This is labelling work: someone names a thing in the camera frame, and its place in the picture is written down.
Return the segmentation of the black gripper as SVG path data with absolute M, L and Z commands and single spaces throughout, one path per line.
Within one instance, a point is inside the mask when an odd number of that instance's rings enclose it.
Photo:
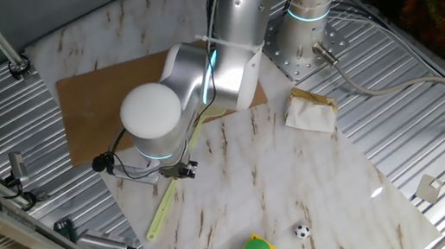
M 186 179 L 195 178 L 198 163 L 191 160 L 187 163 L 177 163 L 173 166 L 161 167 L 159 173 L 166 178 Z

